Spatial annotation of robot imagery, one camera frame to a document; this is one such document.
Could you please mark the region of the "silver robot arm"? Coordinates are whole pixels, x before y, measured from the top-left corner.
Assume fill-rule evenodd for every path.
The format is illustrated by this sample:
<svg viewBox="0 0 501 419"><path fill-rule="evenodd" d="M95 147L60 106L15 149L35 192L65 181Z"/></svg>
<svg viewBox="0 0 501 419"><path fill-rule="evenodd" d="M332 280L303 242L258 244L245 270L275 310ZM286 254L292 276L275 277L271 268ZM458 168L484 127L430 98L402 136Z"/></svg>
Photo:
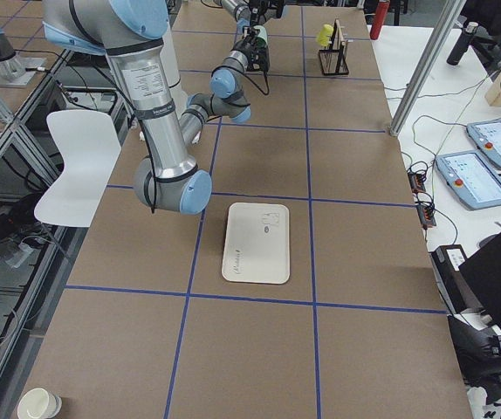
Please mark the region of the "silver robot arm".
<svg viewBox="0 0 501 419"><path fill-rule="evenodd" d="M251 108L238 80L222 92L198 93L182 114L175 110L161 52L168 28L163 1L45 1L46 38L63 48L103 55L127 104L140 122L149 156L137 169L134 190L151 209L198 214L212 181L189 154L211 116L247 121Z"/></svg>
<svg viewBox="0 0 501 419"><path fill-rule="evenodd" d="M268 1L214 0L214 4L225 9L236 21L245 19L251 24L263 24L277 15L269 8Z"/></svg>

